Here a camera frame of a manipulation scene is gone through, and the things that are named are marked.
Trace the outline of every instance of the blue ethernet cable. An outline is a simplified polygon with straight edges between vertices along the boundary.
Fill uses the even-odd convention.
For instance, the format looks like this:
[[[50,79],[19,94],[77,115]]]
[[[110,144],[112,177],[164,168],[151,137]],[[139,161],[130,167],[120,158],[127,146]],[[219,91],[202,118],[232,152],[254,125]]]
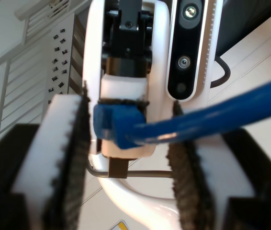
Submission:
[[[156,123],[145,123],[134,105],[98,104],[93,124],[98,138],[129,149],[224,133],[270,116],[271,82],[220,104]]]

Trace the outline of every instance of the white foam block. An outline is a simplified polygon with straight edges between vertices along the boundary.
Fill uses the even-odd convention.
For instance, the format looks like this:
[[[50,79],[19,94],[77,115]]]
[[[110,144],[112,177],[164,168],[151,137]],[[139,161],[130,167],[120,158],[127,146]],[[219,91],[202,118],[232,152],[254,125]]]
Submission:
[[[101,83],[101,99],[145,99],[147,92],[146,78],[117,77],[105,74]]]

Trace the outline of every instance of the black wire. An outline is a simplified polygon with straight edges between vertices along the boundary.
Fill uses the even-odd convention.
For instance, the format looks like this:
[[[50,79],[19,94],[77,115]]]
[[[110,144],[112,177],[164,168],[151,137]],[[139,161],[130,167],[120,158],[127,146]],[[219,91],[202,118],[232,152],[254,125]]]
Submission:
[[[217,86],[224,84],[226,81],[228,81],[231,74],[229,66],[220,57],[215,56],[215,61],[223,68],[225,74],[220,79],[211,82],[210,88],[215,88]]]

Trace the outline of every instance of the yellow label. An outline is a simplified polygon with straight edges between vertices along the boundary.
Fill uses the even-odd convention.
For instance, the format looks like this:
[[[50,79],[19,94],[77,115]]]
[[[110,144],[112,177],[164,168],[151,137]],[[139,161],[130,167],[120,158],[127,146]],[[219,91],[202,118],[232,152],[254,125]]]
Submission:
[[[130,230],[130,229],[127,227],[127,225],[123,221],[120,221],[111,230]]]

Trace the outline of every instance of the cable connector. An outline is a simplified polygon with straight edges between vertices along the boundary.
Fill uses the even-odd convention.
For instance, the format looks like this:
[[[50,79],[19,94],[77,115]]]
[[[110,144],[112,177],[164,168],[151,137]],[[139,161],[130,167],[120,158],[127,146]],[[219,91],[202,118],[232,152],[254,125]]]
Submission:
[[[93,126],[96,136],[113,141],[123,150],[139,147],[129,141],[125,134],[135,125],[145,123],[145,116],[136,105],[97,104],[94,107]]]

